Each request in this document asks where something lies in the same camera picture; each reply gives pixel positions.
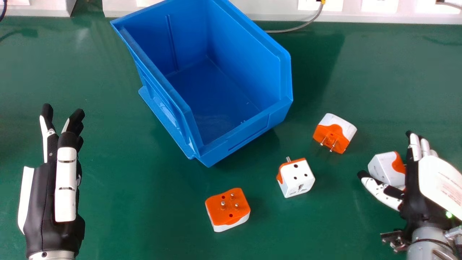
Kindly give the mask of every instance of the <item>green table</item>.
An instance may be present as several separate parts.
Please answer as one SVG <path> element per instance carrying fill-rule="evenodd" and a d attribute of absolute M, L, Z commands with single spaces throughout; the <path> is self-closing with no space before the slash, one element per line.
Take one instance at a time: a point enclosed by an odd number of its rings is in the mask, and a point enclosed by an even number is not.
<path fill-rule="evenodd" d="M 293 23 L 261 23 L 264 28 Z M 376 153 L 405 153 L 425 135 L 462 169 L 462 27 L 315 23 L 274 35 L 292 56 L 294 103 L 284 123 L 212 168 L 188 160 L 138 96 L 132 58 L 101 11 L 78 1 L 71 19 L 0 24 L 0 255 L 24 257 L 16 216 L 22 167 L 42 163 L 38 114 L 57 128 L 85 110 L 78 260 L 404 259 L 379 233 L 404 227 L 356 177 Z M 347 152 L 312 139 L 327 112 L 358 128 Z M 313 189 L 284 199 L 285 157 L 306 157 Z M 249 221 L 214 233 L 204 201 L 243 188 Z"/>

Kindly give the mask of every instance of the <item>gray cable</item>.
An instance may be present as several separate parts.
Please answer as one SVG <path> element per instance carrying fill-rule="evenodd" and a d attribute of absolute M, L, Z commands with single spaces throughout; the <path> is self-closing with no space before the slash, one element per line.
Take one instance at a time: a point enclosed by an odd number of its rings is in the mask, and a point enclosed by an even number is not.
<path fill-rule="evenodd" d="M 443 6 L 450 6 L 450 7 L 454 7 L 454 8 L 457 8 L 459 10 L 462 10 L 462 6 L 458 6 L 458 5 L 455 5 L 455 4 L 451 4 L 451 3 L 445 3 L 445 2 L 436 2 L 437 5 L 443 5 Z"/>
<path fill-rule="evenodd" d="M 295 31 L 295 30 L 298 30 L 298 29 L 302 29 L 303 27 L 307 27 L 309 24 L 314 22 L 316 20 L 316 18 L 318 18 L 318 16 L 321 14 L 323 6 L 324 6 L 323 4 L 320 4 L 316 15 L 313 18 L 311 18 L 308 22 L 306 22 L 306 23 L 304 23 L 302 25 L 299 25 L 299 26 L 296 26 L 296 27 L 293 27 L 293 28 L 289 28 L 289 29 L 284 29 L 284 30 L 268 30 L 268 31 L 265 31 L 265 32 L 267 32 L 267 33 L 284 33 L 284 32 L 290 32 L 290 31 Z"/>

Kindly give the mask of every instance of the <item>metal prong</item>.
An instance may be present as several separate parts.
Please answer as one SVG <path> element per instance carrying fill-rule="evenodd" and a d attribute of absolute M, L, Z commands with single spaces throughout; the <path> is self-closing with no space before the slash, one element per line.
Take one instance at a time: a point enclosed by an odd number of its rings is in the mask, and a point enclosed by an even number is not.
<path fill-rule="evenodd" d="M 326 137 L 324 137 L 324 139 L 321 141 L 321 146 L 323 146 L 323 145 L 324 145 L 324 142 L 326 141 L 326 139 L 327 139 L 327 136 L 326 136 Z"/>
<path fill-rule="evenodd" d="M 332 147 L 330 148 L 330 151 L 329 151 L 329 152 L 332 153 L 332 150 L 334 150 L 334 147 L 335 147 L 336 143 L 337 143 L 337 140 L 335 140 L 335 142 L 334 142 L 334 144 L 332 145 Z"/>

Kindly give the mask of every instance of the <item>blue plastic bin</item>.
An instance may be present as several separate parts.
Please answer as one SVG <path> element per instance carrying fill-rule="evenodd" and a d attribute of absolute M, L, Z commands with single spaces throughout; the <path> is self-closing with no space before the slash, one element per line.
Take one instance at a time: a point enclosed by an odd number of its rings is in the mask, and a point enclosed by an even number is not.
<path fill-rule="evenodd" d="M 229 1 L 166 0 L 111 24 L 189 159 L 210 167 L 286 117 L 289 53 Z"/>

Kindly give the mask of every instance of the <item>wire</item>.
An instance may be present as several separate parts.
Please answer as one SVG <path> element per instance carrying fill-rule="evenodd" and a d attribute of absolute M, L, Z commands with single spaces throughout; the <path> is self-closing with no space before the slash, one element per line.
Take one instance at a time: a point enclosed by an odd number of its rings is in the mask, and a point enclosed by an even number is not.
<path fill-rule="evenodd" d="M 321 3 L 319 5 L 319 9 L 318 9 L 316 15 L 313 18 L 311 18 L 308 22 L 306 22 L 306 23 L 304 23 L 302 25 L 299 25 L 299 26 L 296 26 L 296 27 L 293 27 L 293 28 L 289 28 L 289 29 L 284 29 L 284 30 L 268 30 L 268 31 L 265 31 L 265 32 L 267 32 L 267 33 L 284 33 L 284 32 L 290 32 L 290 31 L 295 31 L 295 30 L 298 30 L 298 29 L 302 29 L 303 27 L 307 27 L 309 24 L 314 22 L 316 20 L 316 18 L 318 18 L 318 16 L 321 14 L 323 6 L 324 6 L 324 4 Z"/>
<path fill-rule="evenodd" d="M 0 22 L 3 20 L 3 18 L 5 17 L 5 13 L 6 13 L 6 2 L 8 2 L 8 0 L 3 0 L 3 11 L 1 12 L 0 14 Z"/>
<path fill-rule="evenodd" d="M 457 8 L 459 10 L 462 10 L 462 6 L 458 6 L 458 5 L 455 5 L 455 4 L 451 4 L 451 3 L 445 3 L 445 2 L 436 2 L 437 5 L 443 5 L 443 6 L 450 6 L 450 7 L 454 7 L 454 8 Z"/>

